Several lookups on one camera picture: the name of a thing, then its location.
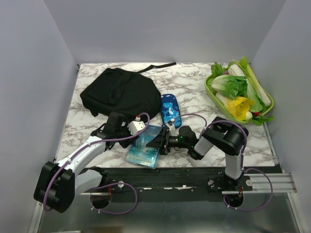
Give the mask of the teal fantasy book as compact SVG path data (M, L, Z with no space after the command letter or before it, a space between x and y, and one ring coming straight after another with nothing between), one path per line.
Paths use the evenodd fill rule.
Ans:
M149 125L132 144L126 156L126 162L149 168L155 168L159 155L159 148L151 148L146 145L160 133L161 127Z

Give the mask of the blue dinosaur pencil case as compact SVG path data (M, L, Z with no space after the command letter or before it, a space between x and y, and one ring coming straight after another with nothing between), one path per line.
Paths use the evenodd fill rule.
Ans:
M172 118L180 116L180 110L177 99L173 94L161 95L161 118L162 123L165 125Z

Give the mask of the black backpack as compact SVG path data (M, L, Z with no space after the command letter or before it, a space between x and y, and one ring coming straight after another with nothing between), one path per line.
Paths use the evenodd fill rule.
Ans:
M154 81L142 73L175 65L176 62L150 65L139 71L107 68L81 92L82 104L94 117L117 112L128 119L140 113L154 118L160 112L161 93Z

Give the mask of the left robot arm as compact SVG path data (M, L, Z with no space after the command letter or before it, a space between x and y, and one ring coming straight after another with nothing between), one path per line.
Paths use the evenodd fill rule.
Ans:
M108 173L102 168L87 165L98 155L111 149L116 139L129 144L131 133L126 116L112 112L106 123L94 130L86 142L71 155L57 163L47 162L39 175L34 199L48 209L65 212L75 196L90 189L102 192L108 185Z

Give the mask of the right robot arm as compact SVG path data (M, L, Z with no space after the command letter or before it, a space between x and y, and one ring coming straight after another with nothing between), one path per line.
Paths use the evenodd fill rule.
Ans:
M177 136L171 135L169 126L163 126L146 147L158 148L161 155L167 155L171 148L187 149L194 160L202 160L212 147L217 147L225 154L224 186L235 190L241 185L244 174L243 152L248 134L244 126L216 117L199 137L190 126L180 127Z

